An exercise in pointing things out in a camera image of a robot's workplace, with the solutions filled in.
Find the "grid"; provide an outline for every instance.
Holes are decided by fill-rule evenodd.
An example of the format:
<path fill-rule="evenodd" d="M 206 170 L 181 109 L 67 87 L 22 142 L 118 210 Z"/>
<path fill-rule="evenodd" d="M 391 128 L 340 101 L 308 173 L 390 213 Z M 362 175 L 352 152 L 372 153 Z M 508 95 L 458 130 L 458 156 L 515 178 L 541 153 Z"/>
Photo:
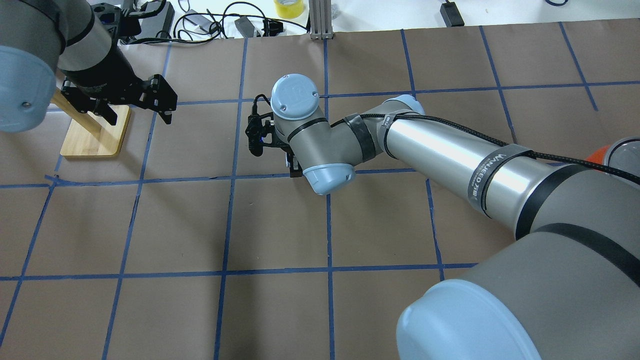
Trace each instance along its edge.
<path fill-rule="evenodd" d="M 504 110 L 506 121 L 508 123 L 508 127 L 511 131 L 511 136 L 513 137 L 514 142 L 518 142 L 518 138 L 516 137 L 516 129 L 512 121 L 511 115 L 509 113 L 508 102 L 504 95 L 505 90 L 544 89 L 544 88 L 584 88 L 586 91 L 586 95 L 588 96 L 588 99 L 593 107 L 593 110 L 598 111 L 598 105 L 595 101 L 593 94 L 591 93 L 592 88 L 601 87 L 601 86 L 640 85 L 640 80 L 588 82 L 580 67 L 580 61 L 573 50 L 572 43 L 570 42 L 570 39 L 566 33 L 563 23 L 561 22 L 557 23 L 557 26 L 558 26 L 558 30 L 561 32 L 564 38 L 564 41 L 566 42 L 566 46 L 571 54 L 575 68 L 579 73 L 580 79 L 582 80 L 580 83 L 513 85 L 513 86 L 501 85 L 498 71 L 496 70 L 496 65 L 494 64 L 492 50 L 490 49 L 489 41 L 487 40 L 487 35 L 485 34 L 484 28 L 480 26 L 479 32 L 481 34 L 483 45 L 486 50 L 486 56 L 493 73 L 495 86 L 482 86 L 482 87 L 473 87 L 473 88 L 437 88 L 437 89 L 419 89 L 418 88 L 416 89 L 416 85 L 413 78 L 411 49 L 410 49 L 410 46 L 408 45 L 405 31 L 401 30 L 399 32 L 399 35 L 401 37 L 402 45 L 404 49 L 408 77 L 410 81 L 410 90 L 389 91 L 389 92 L 360 92 L 360 93 L 348 93 L 348 94 L 331 93 L 329 91 L 331 88 L 330 87 L 331 84 L 329 81 L 329 66 L 328 66 L 330 53 L 328 49 L 327 40 L 324 40 L 324 44 L 323 44 L 324 94 L 321 97 L 324 99 L 332 99 L 332 98 L 341 98 L 341 97 L 367 97 L 367 96 L 376 96 L 376 95 L 395 96 L 395 95 L 401 95 L 401 94 L 411 94 L 413 96 L 416 96 L 418 94 L 435 94 L 435 93 L 447 93 L 447 92 L 497 91 L 500 97 L 500 102 Z M 138 180 L 75 182 L 75 181 L 68 181 L 68 180 L 62 179 L 58 175 L 55 175 L 55 176 L 47 175 L 45 176 L 45 179 L 47 180 L 46 183 L 0 184 L 0 189 L 11 189 L 11 188 L 47 188 L 48 189 L 48 194 L 44 202 L 44 205 L 42 207 L 42 212 L 38 218 L 35 229 L 33 231 L 33 237 L 31 238 L 31 242 L 29 244 L 28 252 L 24 260 L 24 264 L 22 266 L 22 271 L 20 275 L 0 277 L 0 281 L 17 281 L 17 285 L 15 287 L 15 291 L 13 292 L 13 296 L 11 299 L 11 304 L 9 306 L 9 310 L 7 312 L 6 318 L 4 320 L 2 333 L 0 334 L 0 345 L 4 341 L 4 337 L 11 324 L 13 309 L 15 307 L 16 302 L 19 299 L 20 289 L 24 284 L 24 282 L 26 281 L 65 280 L 65 279 L 117 279 L 117 286 L 116 286 L 115 296 L 113 299 L 111 316 L 109 318 L 109 325 L 106 331 L 106 339 L 104 342 L 104 350 L 102 353 L 102 358 L 106 359 L 109 352 L 109 344 L 111 341 L 113 324 L 115 321 L 116 312 L 118 311 L 118 301 L 120 298 L 120 291 L 121 291 L 122 282 L 124 279 L 165 278 L 165 277 L 219 277 L 220 278 L 220 295 L 219 295 L 219 302 L 218 302 L 218 316 L 217 316 L 217 322 L 216 322 L 216 337 L 215 339 L 212 339 L 212 346 L 214 348 L 214 359 L 219 359 L 221 357 L 220 346 L 221 346 L 221 335 L 223 332 L 223 314 L 225 310 L 225 290 L 226 290 L 227 277 L 237 276 L 237 275 L 260 275 L 260 274 L 326 273 L 327 274 L 327 290 L 328 290 L 328 332 L 329 332 L 329 347 L 330 347 L 329 355 L 330 355 L 330 359 L 335 359 L 335 331 L 334 331 L 334 308 L 333 308 L 334 307 L 334 299 L 333 299 L 334 273 L 388 271 L 388 270 L 438 270 L 439 278 L 441 281 L 443 281 L 445 279 L 445 272 L 444 272 L 445 269 L 470 268 L 475 265 L 475 263 L 443 262 L 442 253 L 438 245 L 438 232 L 436 231 L 436 222 L 435 222 L 435 204 L 433 201 L 431 182 L 429 179 L 427 179 L 424 184 L 424 191 L 428 198 L 429 222 L 433 232 L 433 246 L 435 248 L 436 263 L 409 264 L 409 265 L 334 266 L 333 265 L 333 249 L 332 249 L 332 197 L 331 195 L 327 195 L 326 196 L 326 233 L 327 233 L 326 240 L 327 240 L 328 257 L 327 257 L 326 266 L 306 267 L 306 268 L 270 268 L 270 269 L 255 269 L 255 270 L 230 270 L 228 268 L 228 257 L 229 257 L 230 234 L 231 234 L 231 227 L 232 227 L 232 215 L 233 215 L 233 208 L 234 208 L 236 180 L 288 177 L 288 174 L 285 174 L 285 173 L 255 174 L 255 175 L 238 175 L 237 174 L 238 153 L 240 148 L 239 144 L 241 141 L 244 140 L 240 134 L 242 105 L 243 103 L 251 102 L 253 100 L 250 97 L 246 97 L 247 95 L 253 95 L 253 94 L 244 93 L 244 77 L 245 77 L 245 68 L 246 68 L 246 61 L 247 61 L 246 59 L 247 47 L 248 47 L 248 40 L 244 39 L 243 55 L 242 55 L 242 62 L 241 62 L 240 86 L 239 86 L 239 93 L 238 93 L 237 99 L 222 99 L 222 100 L 209 100 L 209 101 L 184 101 L 184 102 L 178 103 L 179 106 L 189 106 L 189 105 L 196 105 L 196 104 L 219 104 L 219 103 L 236 103 L 237 104 L 233 167 L 232 167 L 232 173 L 230 176 L 218 176 L 214 178 L 173 177 L 173 178 L 145 179 L 145 171 L 147 169 L 147 160 L 148 160 L 148 155 L 150 152 L 150 147 L 151 147 L 153 135 L 154 135 L 154 128 L 156 124 L 156 115 L 154 114 L 151 120 L 150 128 L 148 130 L 147 144 L 145 147 L 144 158 L 142 161 L 141 172 Z M 166 75 L 171 52 L 172 52 L 172 47 L 171 45 L 169 45 L 167 48 L 165 59 L 164 59 L 163 75 Z M 329 107 L 330 107 L 329 101 L 325 101 L 324 111 L 326 114 L 329 114 Z M 59 111 L 59 110 L 56 110 L 56 109 L 50 110 L 50 112 L 56 112 L 56 111 Z M 60 156 L 58 158 L 58 162 L 54 169 L 55 172 L 57 172 L 60 169 L 61 161 L 62 161 L 62 157 Z M 404 173 L 404 172 L 414 172 L 414 170 L 409 168 L 370 169 L 370 170 L 358 170 L 357 174 L 393 174 L 393 173 Z M 222 270 L 201 271 L 201 272 L 127 273 L 125 271 L 125 266 L 127 264 L 127 256 L 129 253 L 131 237 L 134 231 L 136 214 L 138 212 L 138 204 L 140 201 L 143 187 L 146 184 L 153 184 L 153 183 L 173 183 L 173 182 L 191 182 L 191 181 L 229 181 L 230 183 Z M 75 186 L 122 186 L 122 185 L 137 185 L 137 191 L 136 191 L 135 201 L 131 210 L 131 220 L 130 220 L 128 231 L 127 231 L 124 253 L 122 254 L 120 271 L 117 274 L 74 274 L 74 275 L 27 275 L 26 274 L 27 268 L 29 266 L 29 260 L 31 259 L 33 249 L 36 245 L 38 232 L 40 230 L 40 226 L 42 225 L 42 220 L 45 214 L 47 213 L 47 208 L 55 189 L 64 188 L 64 187 L 75 187 Z"/>

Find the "yellow tape roll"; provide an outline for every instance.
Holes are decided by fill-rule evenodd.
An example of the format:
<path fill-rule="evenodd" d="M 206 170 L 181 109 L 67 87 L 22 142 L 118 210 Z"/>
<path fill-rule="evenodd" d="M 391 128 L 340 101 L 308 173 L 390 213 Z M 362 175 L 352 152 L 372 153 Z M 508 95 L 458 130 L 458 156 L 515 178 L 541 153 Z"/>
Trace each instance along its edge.
<path fill-rule="evenodd" d="M 276 4 L 276 13 L 283 19 L 293 19 L 299 17 L 305 9 L 302 0 L 273 0 Z"/>

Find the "black power adapter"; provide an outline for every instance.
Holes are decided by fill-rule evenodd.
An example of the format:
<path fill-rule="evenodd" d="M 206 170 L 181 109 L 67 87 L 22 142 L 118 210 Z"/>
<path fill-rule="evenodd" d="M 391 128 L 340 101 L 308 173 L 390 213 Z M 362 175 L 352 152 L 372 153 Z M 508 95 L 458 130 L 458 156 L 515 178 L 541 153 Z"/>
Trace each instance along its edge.
<path fill-rule="evenodd" d="M 465 25 L 465 21 L 462 20 L 460 11 L 458 11 L 458 7 L 454 2 L 449 2 L 447 0 L 447 2 L 442 4 L 442 6 L 440 7 L 440 13 L 442 14 L 442 18 L 444 19 L 444 22 L 445 24 L 447 24 L 448 28 L 451 28 L 453 26 Z"/>

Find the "gray robot arm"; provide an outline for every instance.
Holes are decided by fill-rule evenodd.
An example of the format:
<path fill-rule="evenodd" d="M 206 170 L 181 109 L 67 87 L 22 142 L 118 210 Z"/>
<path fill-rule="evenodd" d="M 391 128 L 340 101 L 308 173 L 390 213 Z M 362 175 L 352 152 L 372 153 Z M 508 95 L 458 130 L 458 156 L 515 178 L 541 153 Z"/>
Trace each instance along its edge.
<path fill-rule="evenodd" d="M 108 104 L 134 104 L 169 124 L 177 95 L 159 74 L 147 81 L 135 75 L 117 46 L 125 19 L 119 8 L 92 8 L 85 0 L 0 1 L 0 131 L 25 131 L 42 122 L 56 68 L 67 76 L 63 95 L 80 112 L 114 125 Z"/>
<path fill-rule="evenodd" d="M 386 152 L 518 240 L 404 311 L 397 325 L 402 359 L 640 357 L 637 177 L 622 174 L 630 184 L 582 165 L 540 163 L 523 156 L 530 149 L 420 116 L 409 95 L 332 126 L 317 104 L 305 76 L 274 86 L 274 135 L 291 147 L 318 194 L 345 186 L 355 165 Z"/>

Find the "wooden stand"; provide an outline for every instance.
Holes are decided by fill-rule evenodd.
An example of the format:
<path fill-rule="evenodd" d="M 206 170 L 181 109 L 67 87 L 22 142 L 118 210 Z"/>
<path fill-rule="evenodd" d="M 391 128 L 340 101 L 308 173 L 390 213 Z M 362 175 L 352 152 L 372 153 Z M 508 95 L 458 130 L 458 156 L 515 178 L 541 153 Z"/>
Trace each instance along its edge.
<path fill-rule="evenodd" d="M 127 105 L 112 106 L 118 115 L 118 122 L 111 126 L 101 117 L 77 112 L 59 89 L 54 92 L 51 102 L 72 119 L 60 149 L 62 156 L 107 158 L 120 152 L 131 115 L 131 109 Z"/>

